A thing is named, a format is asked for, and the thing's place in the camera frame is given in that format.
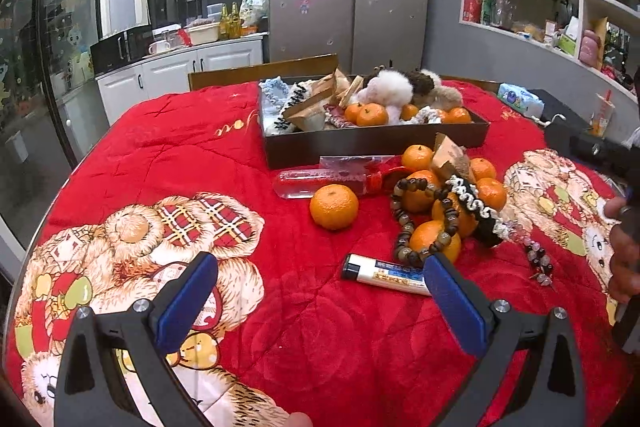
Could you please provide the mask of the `operator hand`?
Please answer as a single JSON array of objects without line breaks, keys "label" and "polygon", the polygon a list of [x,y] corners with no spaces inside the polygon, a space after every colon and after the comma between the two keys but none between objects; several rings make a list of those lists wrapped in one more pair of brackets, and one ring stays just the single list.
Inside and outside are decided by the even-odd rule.
[{"label": "operator hand", "polygon": [[621,225],[611,229],[610,244],[613,254],[608,291],[618,303],[628,303],[640,293],[639,244],[623,231]]}]

